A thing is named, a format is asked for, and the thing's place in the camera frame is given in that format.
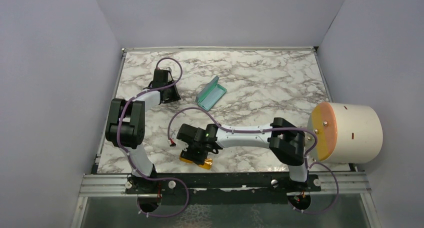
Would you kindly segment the grey green glasses case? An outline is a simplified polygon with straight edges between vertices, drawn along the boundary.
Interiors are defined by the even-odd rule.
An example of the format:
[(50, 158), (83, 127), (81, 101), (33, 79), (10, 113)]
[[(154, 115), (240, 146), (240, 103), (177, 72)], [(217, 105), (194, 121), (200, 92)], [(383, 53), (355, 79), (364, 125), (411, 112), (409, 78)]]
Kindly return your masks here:
[(211, 108), (226, 94), (227, 89), (219, 84), (219, 76), (215, 76), (196, 96), (196, 104), (206, 110)]

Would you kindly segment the orange sunglasses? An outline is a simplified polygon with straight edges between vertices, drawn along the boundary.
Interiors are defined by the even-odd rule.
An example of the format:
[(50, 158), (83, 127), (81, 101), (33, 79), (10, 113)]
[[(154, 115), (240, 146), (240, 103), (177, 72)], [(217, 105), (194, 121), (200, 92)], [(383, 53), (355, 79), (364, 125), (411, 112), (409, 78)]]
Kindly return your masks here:
[(212, 167), (212, 164), (213, 164), (213, 159), (208, 158), (208, 152), (207, 152), (207, 158), (206, 158), (206, 160), (205, 160), (205, 164), (204, 164), (204, 165), (197, 165), (197, 164), (195, 164), (195, 165), (197, 165), (197, 166), (198, 166), (198, 167), (200, 167), (200, 168), (203, 168), (203, 169), (206, 169), (206, 170), (210, 170), (210, 169), (211, 169), (211, 167)]

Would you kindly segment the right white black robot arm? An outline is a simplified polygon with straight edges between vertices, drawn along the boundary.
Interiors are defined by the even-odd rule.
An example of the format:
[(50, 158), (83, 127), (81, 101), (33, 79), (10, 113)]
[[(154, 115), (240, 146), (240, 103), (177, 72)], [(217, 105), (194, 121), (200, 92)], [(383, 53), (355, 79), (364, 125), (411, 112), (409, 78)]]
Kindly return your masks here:
[(208, 124), (205, 129), (182, 124), (176, 139), (186, 143), (179, 159), (209, 170), (213, 164), (209, 153), (232, 147), (269, 149), (276, 158), (288, 166), (289, 187), (300, 192), (309, 184), (304, 158), (306, 130), (298, 128), (281, 117), (258, 126), (228, 126)]

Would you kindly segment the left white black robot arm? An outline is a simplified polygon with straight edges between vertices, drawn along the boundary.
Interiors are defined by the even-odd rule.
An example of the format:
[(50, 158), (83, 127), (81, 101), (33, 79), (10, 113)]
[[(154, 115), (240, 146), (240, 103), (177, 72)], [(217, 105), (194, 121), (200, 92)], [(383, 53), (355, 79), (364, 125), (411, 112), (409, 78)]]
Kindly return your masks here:
[(153, 80), (140, 93), (110, 102), (105, 138), (126, 156), (131, 174), (139, 178), (138, 187), (147, 194), (155, 191), (159, 179), (155, 177), (155, 166), (143, 146), (146, 112), (158, 105), (178, 101), (176, 84), (181, 78), (182, 75), (174, 79), (169, 69), (156, 68)]

